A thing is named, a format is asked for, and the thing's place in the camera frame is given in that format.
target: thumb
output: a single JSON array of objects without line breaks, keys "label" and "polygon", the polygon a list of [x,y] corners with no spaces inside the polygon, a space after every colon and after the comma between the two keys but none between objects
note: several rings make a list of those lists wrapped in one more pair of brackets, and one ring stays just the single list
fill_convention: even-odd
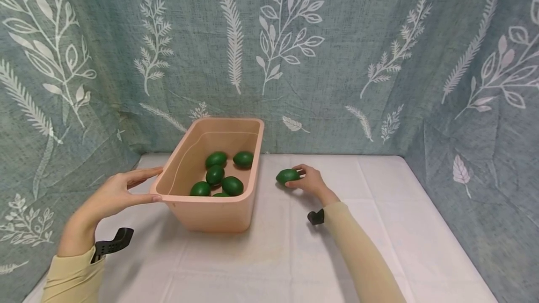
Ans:
[{"label": "thumb", "polygon": [[162,200],[157,194],[131,194],[127,202],[128,207],[140,204],[149,204],[152,202],[160,202]]},{"label": "thumb", "polygon": [[284,183],[284,185],[288,188],[301,188],[301,180],[291,180]]}]

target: white branch print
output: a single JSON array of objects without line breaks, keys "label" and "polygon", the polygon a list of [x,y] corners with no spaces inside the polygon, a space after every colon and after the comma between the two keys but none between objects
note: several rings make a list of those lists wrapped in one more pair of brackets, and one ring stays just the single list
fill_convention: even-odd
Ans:
[{"label": "white branch print", "polygon": [[142,0],[140,4],[140,10],[145,19],[142,20],[144,27],[149,31],[149,35],[145,35],[142,39],[145,42],[146,47],[141,47],[142,59],[135,59],[135,67],[139,73],[144,77],[144,92],[146,95],[150,95],[148,92],[148,80],[158,80],[165,76],[164,72],[157,70],[158,68],[169,68],[169,63],[159,59],[159,55],[171,56],[174,55],[174,51],[170,48],[166,48],[171,37],[166,36],[170,32],[172,26],[169,22],[163,19],[165,13],[165,6],[163,0]]},{"label": "white branch print", "polygon": [[166,113],[158,108],[154,108],[145,103],[139,103],[139,104],[141,105],[142,108],[148,110],[152,114],[166,119],[169,123],[171,123],[171,125],[173,125],[176,129],[180,130],[181,132],[187,131],[187,129],[185,129],[185,127],[181,125],[180,122],[178,122],[178,120],[174,118],[172,115],[170,115],[169,113]]},{"label": "white branch print", "polygon": [[282,58],[290,65],[299,65],[298,58],[289,53],[291,50],[299,48],[305,56],[314,57],[316,54],[313,47],[319,46],[324,41],[324,38],[318,35],[306,38],[306,27],[303,27],[295,37],[292,36],[291,31],[287,30],[298,17],[303,17],[306,22],[312,24],[322,22],[322,17],[315,12],[322,7],[323,0],[272,1],[276,2],[277,10],[271,5],[265,5],[260,8],[263,16],[259,16],[259,22],[262,25],[260,47],[266,57],[263,59],[256,56],[256,62],[264,70],[262,95],[266,90],[266,83],[278,80],[283,75],[280,72],[281,65],[272,66],[274,59]]},{"label": "white branch print", "polygon": [[243,48],[243,33],[241,32],[241,21],[234,0],[219,0],[223,9],[228,28],[226,31],[228,38],[228,77],[230,83],[241,95],[239,84],[241,83],[241,56]]},{"label": "white branch print", "polygon": [[[532,0],[530,9],[532,23],[539,27],[539,0]],[[455,117],[457,119],[466,109],[479,112],[490,111],[490,101],[497,97],[493,90],[501,90],[508,104],[513,107],[526,109],[526,103],[521,92],[527,89],[539,89],[539,77],[536,70],[539,65],[539,50],[531,53],[539,44],[539,30],[535,36],[528,34],[524,26],[510,26],[508,36],[517,47],[524,48],[520,56],[513,48],[508,48],[505,35],[498,41],[498,49],[483,62],[480,82],[472,77],[468,104]]]},{"label": "white branch print", "polygon": [[191,115],[189,115],[189,118],[191,118],[194,122],[196,119],[209,117],[210,114],[206,110],[207,107],[208,106],[206,105],[206,102],[200,102],[198,104],[198,108],[195,108],[194,110],[189,110],[189,112],[191,113]]},{"label": "white branch print", "polygon": [[399,119],[401,115],[401,111],[404,107],[404,104],[401,104],[400,107],[397,108],[397,111],[394,111],[392,113],[387,114],[387,118],[382,122],[382,139],[383,144],[386,143],[386,140],[388,140],[395,131],[399,128],[401,125],[401,120]]},{"label": "white branch print", "polygon": [[28,122],[30,122],[39,133],[47,137],[51,136],[58,144],[63,143],[62,140],[56,136],[56,133],[54,133],[51,120],[45,116],[39,107],[37,107],[32,100],[32,96],[19,82],[17,76],[15,76],[9,63],[3,59],[0,59],[0,82],[4,84],[7,94],[17,102],[19,107],[21,107]]},{"label": "white branch print", "polygon": [[15,269],[20,268],[20,267],[22,267],[22,266],[24,266],[26,264],[28,264],[28,261],[22,262],[21,264],[12,263],[12,264],[2,265],[2,266],[0,266],[0,275],[10,274],[10,273],[14,272]]},{"label": "white branch print", "polygon": [[468,194],[469,199],[471,199],[472,196],[468,190],[470,175],[459,155],[456,155],[455,160],[453,161],[453,180],[455,180],[457,183],[464,184],[466,187],[466,194]]},{"label": "white branch print", "polygon": [[365,90],[371,83],[387,82],[391,79],[391,74],[401,70],[401,63],[412,57],[410,49],[417,43],[417,38],[425,30],[423,20],[429,15],[431,4],[425,5],[427,0],[419,0],[415,9],[408,12],[407,23],[401,27],[401,37],[404,44],[395,39],[391,43],[391,59],[384,51],[380,61],[375,65],[371,63],[367,72],[369,78],[367,84],[361,90],[359,98],[363,98]]},{"label": "white branch print", "polygon": [[468,45],[468,48],[466,49],[464,54],[460,57],[457,65],[451,72],[448,79],[445,81],[444,96],[441,99],[441,104],[445,102],[447,95],[449,95],[455,89],[457,84],[460,82],[460,79],[462,78],[462,76],[468,70],[468,67],[470,63],[472,62],[472,60],[475,58],[475,55],[479,51],[479,48],[481,47],[483,39],[485,38],[485,35],[487,34],[487,30],[490,26],[490,23],[492,22],[492,17],[494,16],[494,12],[496,11],[497,3],[498,3],[498,0],[487,0],[485,4],[485,9],[483,9],[483,18],[481,19],[481,22],[479,23],[479,31],[477,35],[470,42],[470,44]]},{"label": "white branch print", "polygon": [[371,142],[372,140],[372,132],[370,129],[369,120],[367,119],[367,116],[361,110],[358,108],[352,107],[351,105],[347,105],[345,107],[347,111],[350,111],[352,115],[357,117],[359,119],[359,122],[361,123],[361,126],[363,127],[363,132],[365,132],[365,137],[367,137]]},{"label": "white branch print", "polygon": [[[53,7],[51,7],[47,0],[35,0],[35,3],[31,0],[0,0],[0,5],[15,12],[24,13],[27,18],[26,21],[10,17],[2,23],[11,30],[8,32],[9,36],[24,47],[24,54],[32,65],[54,83],[43,83],[43,87],[49,93],[59,95],[63,102],[69,105],[84,128],[79,109],[89,104],[91,94],[84,90],[82,84],[77,84],[75,85],[75,87],[78,86],[77,92],[73,95],[70,84],[73,84],[72,80],[78,78],[95,79],[97,74],[95,70],[88,69],[88,60],[91,56],[84,37],[81,37],[80,51],[73,43],[67,47],[63,46],[64,34],[70,27],[79,26],[79,22],[70,2],[53,1]],[[42,26],[47,24],[54,26],[53,35],[47,34],[43,29]],[[41,38],[45,43],[36,40],[33,35]]]},{"label": "white branch print", "polygon": [[303,130],[306,133],[311,133],[304,129],[303,125],[299,123],[297,120],[293,120],[291,118],[288,118],[287,116],[283,116],[283,123],[286,125],[288,129],[290,129],[293,132]]},{"label": "white branch print", "polygon": [[20,194],[15,194],[15,199],[9,201],[7,205],[11,212],[6,215],[7,224],[0,225],[0,231],[6,234],[0,238],[1,241],[10,240],[11,244],[31,244],[32,247],[40,243],[52,243],[52,230],[49,230],[54,220],[54,212],[47,207],[40,216],[40,210],[32,207],[28,210],[25,205],[26,199]]}]

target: teal fabric backdrop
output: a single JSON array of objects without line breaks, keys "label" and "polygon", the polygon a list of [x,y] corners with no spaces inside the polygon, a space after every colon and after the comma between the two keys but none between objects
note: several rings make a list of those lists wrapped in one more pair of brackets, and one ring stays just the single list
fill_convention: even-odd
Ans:
[{"label": "teal fabric backdrop", "polygon": [[404,156],[500,302],[539,296],[539,0],[0,0],[0,292],[192,120]]}]

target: green avocado toy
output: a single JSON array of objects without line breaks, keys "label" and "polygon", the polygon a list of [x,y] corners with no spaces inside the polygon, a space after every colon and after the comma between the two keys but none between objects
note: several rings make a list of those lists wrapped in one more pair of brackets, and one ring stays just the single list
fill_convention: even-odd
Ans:
[{"label": "green avocado toy", "polygon": [[286,186],[285,184],[291,180],[298,180],[300,179],[300,174],[295,171],[294,169],[287,168],[279,172],[277,177],[275,178],[277,182],[279,182],[281,185]]},{"label": "green avocado toy", "polygon": [[221,167],[224,167],[226,165],[226,159],[228,157],[226,156],[226,153],[223,151],[217,151],[208,156],[206,158],[206,168],[210,168],[213,165],[219,165]]},{"label": "green avocado toy", "polygon": [[234,164],[241,168],[249,168],[253,164],[253,154],[249,151],[240,151],[234,158]]},{"label": "green avocado toy", "polygon": [[243,193],[243,183],[233,176],[224,178],[221,182],[221,187],[223,187],[223,191],[229,196],[235,197]]},{"label": "green avocado toy", "polygon": [[210,196],[210,193],[210,184],[205,181],[199,181],[198,183],[194,184],[193,187],[191,187],[191,193],[189,195],[207,197]]},{"label": "green avocado toy", "polygon": [[211,186],[216,186],[221,183],[223,177],[225,176],[225,169],[220,165],[213,165],[206,172],[206,182]]}]

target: right hand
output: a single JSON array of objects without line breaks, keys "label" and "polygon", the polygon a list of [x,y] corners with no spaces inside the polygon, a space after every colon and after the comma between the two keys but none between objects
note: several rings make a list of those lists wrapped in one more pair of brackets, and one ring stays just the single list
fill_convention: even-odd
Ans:
[{"label": "right hand", "polygon": [[338,199],[337,195],[327,187],[322,179],[320,171],[305,164],[294,166],[293,169],[297,170],[300,176],[304,177],[299,180],[289,181],[285,186],[290,188],[300,188],[307,193],[313,194],[320,200],[323,207],[341,201]]}]

